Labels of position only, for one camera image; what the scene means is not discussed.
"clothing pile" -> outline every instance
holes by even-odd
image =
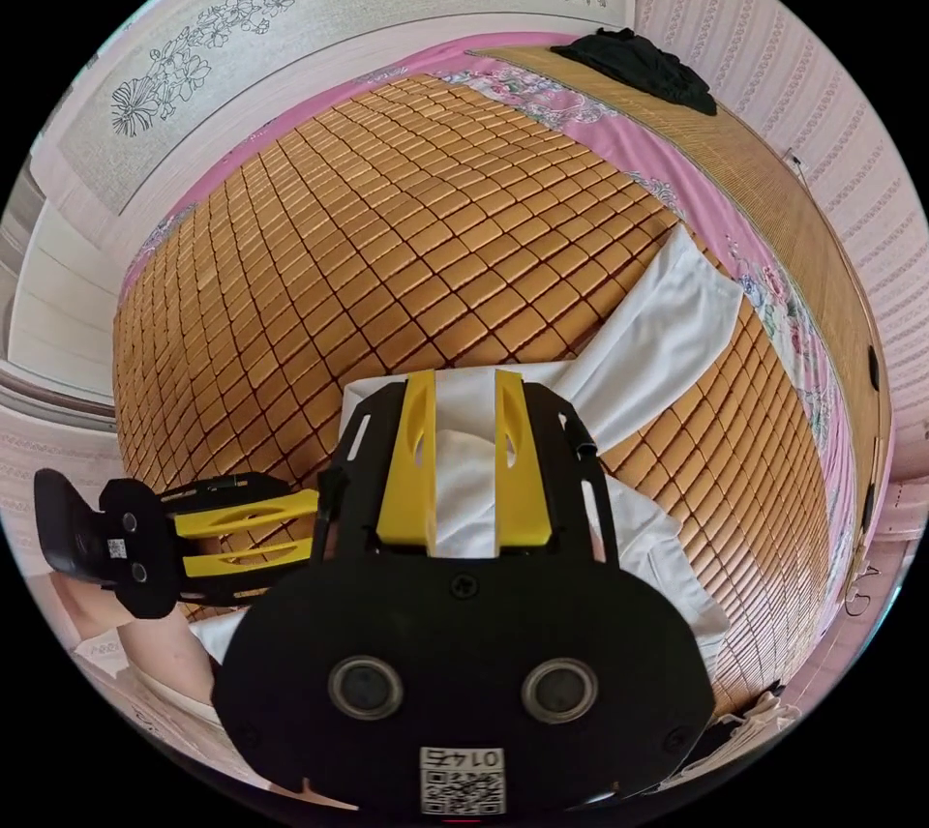
[[[686,105],[704,115],[716,114],[709,84],[678,57],[659,50],[631,28],[621,32],[599,28],[595,35],[558,44],[552,51],[666,103]]]

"cable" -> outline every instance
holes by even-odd
[[[846,614],[850,615],[852,618],[857,618],[858,617],[857,615],[852,615],[849,612],[849,598],[850,598],[850,593],[852,592],[852,589],[855,587],[855,585],[858,583],[860,579],[867,579],[868,577],[879,577],[881,575],[881,571],[878,570],[878,568],[875,567],[874,564],[869,563],[867,566],[867,569],[863,571],[861,574],[859,574],[857,577],[853,577],[852,572],[853,571],[849,570],[849,575],[847,577],[847,582],[845,586],[845,611],[846,611]],[[854,602],[854,600],[858,598],[867,599],[869,603],[871,601],[870,596],[863,596],[857,592],[855,592],[855,594],[851,596],[852,602]]]
[[[806,182],[806,174],[803,172],[803,161],[791,151],[788,151],[785,157],[794,165],[794,172],[797,177],[799,177],[800,183],[803,184],[803,188],[806,190],[807,195],[813,199],[813,192],[810,190],[810,185]]]
[[[848,603],[848,600],[846,600],[846,602],[845,602],[845,614],[848,615],[849,618],[860,618],[860,617],[861,617],[862,615],[864,615],[864,613],[867,612],[867,610],[870,608],[870,606],[871,606],[871,597],[870,597],[870,596],[864,596],[864,595],[862,595],[861,593],[855,593],[854,596],[853,596],[853,599],[866,599],[866,600],[867,600],[867,603],[865,604],[865,607],[861,610],[861,612],[851,612],[851,611],[849,611],[849,603]]]

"black cloth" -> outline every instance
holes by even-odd
[[[666,103],[686,105],[704,115],[716,114],[709,85],[673,54],[659,50],[631,28],[621,32],[599,28],[595,35],[557,44],[551,51]]]
[[[775,680],[766,690],[765,693],[771,693],[780,697],[787,687],[780,680]],[[744,719],[752,709],[758,704],[761,696],[752,699],[751,702],[743,705],[735,711],[735,716]],[[684,767],[689,767],[698,760],[705,760],[711,754],[715,754],[731,737],[733,732],[739,727],[741,722],[717,722],[709,727],[697,740],[693,750],[687,755],[687,759],[675,770],[679,773]]]

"person's arm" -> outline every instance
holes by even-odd
[[[165,618],[133,618],[115,595],[93,583],[49,575],[81,641],[116,631],[133,666],[176,693],[210,703],[213,667],[180,606]]]

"woven bamboo mat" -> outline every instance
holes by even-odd
[[[676,223],[582,145],[463,86],[412,77],[330,109],[235,171],[128,295],[126,469],[155,489],[243,469],[309,485],[347,383],[570,357]],[[681,519],[733,621],[720,711],[793,672],[824,597],[824,482],[747,302],[704,378],[604,460]]]
[[[890,437],[886,364],[874,316],[852,264],[810,193],[740,119],[720,106],[706,116],[617,83],[544,47],[477,52],[550,77],[618,109],[670,142],[739,207],[790,272],[823,337],[849,411],[856,514],[870,483],[880,485]],[[880,361],[875,391],[868,345]]]

